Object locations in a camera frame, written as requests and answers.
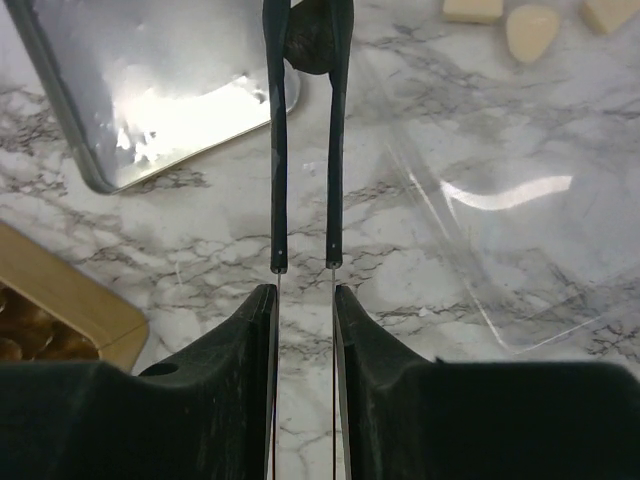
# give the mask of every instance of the cheese cube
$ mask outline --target cheese cube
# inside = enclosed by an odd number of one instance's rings
[[[585,0],[582,18],[596,33],[613,33],[640,11],[640,0]]]
[[[449,22],[494,23],[504,11],[504,0],[444,0],[442,12]]]
[[[535,62],[558,35],[560,15],[546,5],[522,5],[509,14],[507,42],[522,63]]]

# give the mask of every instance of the white marble surface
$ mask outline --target white marble surface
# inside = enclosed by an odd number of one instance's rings
[[[633,269],[605,290],[593,288],[640,260],[640,29],[596,39],[573,13],[577,0],[552,3],[564,10],[561,36],[525,70],[508,58],[500,26],[443,24],[432,0],[357,2],[345,133],[346,263],[338,279],[357,290],[388,331],[429,358],[512,354],[452,274],[437,235],[403,189],[384,148],[389,139],[396,149],[408,148],[388,136],[392,116],[421,152],[412,161],[428,160],[434,175],[467,192],[459,196],[465,201],[453,200],[454,211],[488,278],[504,293],[489,314],[509,339],[538,342],[574,326],[563,323],[567,315],[591,318],[640,297]],[[0,218],[144,311],[152,335],[138,370],[215,327],[257,283],[274,281],[265,130],[120,195],[96,195],[70,158],[4,6],[0,32]],[[364,58],[383,79],[392,112],[380,110],[360,68]],[[330,276],[323,268],[329,86],[305,77],[303,88],[289,137],[281,478],[325,479],[331,467]],[[570,188],[513,208],[469,206],[470,198],[504,199],[501,192],[553,176],[570,177]],[[517,200],[529,194],[521,189]],[[563,310],[507,323],[576,294]],[[606,322],[520,358],[605,359],[638,374],[639,315],[609,313]]]

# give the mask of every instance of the metal baking tray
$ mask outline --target metal baking tray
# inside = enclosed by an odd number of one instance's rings
[[[269,121],[261,0],[5,0],[87,184],[114,193]],[[287,110],[300,92],[287,65]]]

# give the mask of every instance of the clear plastic container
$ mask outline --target clear plastic container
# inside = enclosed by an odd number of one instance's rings
[[[529,67],[508,56],[502,25],[445,24],[433,12],[407,33],[413,42],[362,42],[352,61],[421,216],[416,235],[437,239],[514,352],[640,307],[640,50],[630,48],[640,29],[597,37],[573,7]],[[420,42],[429,31],[442,42]]]

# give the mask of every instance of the screw hole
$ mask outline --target screw hole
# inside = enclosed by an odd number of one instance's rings
[[[144,372],[140,374],[141,377],[159,377],[161,375],[169,375],[178,371],[178,366],[175,363],[156,363],[151,365]]]

